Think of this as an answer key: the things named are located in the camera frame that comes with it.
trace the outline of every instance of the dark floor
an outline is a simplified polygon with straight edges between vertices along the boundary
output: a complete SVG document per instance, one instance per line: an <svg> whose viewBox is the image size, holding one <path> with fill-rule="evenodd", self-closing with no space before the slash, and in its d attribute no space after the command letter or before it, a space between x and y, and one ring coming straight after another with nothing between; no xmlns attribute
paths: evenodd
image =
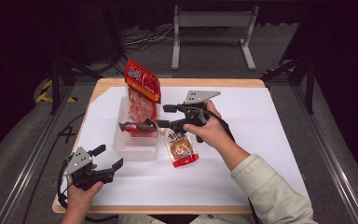
<svg viewBox="0 0 358 224"><path fill-rule="evenodd" d="M238 29L228 29L221 35L203 30L186 32L181 39L181 61L177 71L171 70L172 41L169 39L145 51L128 53L127 56L159 77L259 78L265 70L278 66L295 29L296 25L255 27L250 45L256 65L255 71L249 71L246 67L238 44L242 31ZM116 69L102 75L120 77ZM337 182L310 127L308 114L296 98L296 89L287 84L286 78L287 75L282 74L266 85L271 87L271 96L282 126L300 172L305 176L304 182L314 208L314 218L319 223L358 223L356 218L353 218L345 197L338 190ZM43 85L44 83L41 83L35 90L35 98ZM70 96L77 97L77 102L64 104L41 151L40 160L25 181L23 194L13 204L12 213L8 215L9 223L25 223L25 214L26 223L58 223L61 220L62 215L53 213L51 204L56 193L55 184L62 160L68 156L76 139L71 137L65 142L66 138L60 137L56 145L54 141L57 133L68 122L86 111L94 86L95 81L92 79L80 77L71 90ZM351 157L318 87L315 88L313 108L313 117L318 122L324 141L333 150L358 203L358 166ZM19 122L0 145L0 212L34 146L40 140L45 124L51 119L50 110L51 103L37 103L34 110ZM77 133L82 119L77 119L72 124L74 133Z"/></svg>

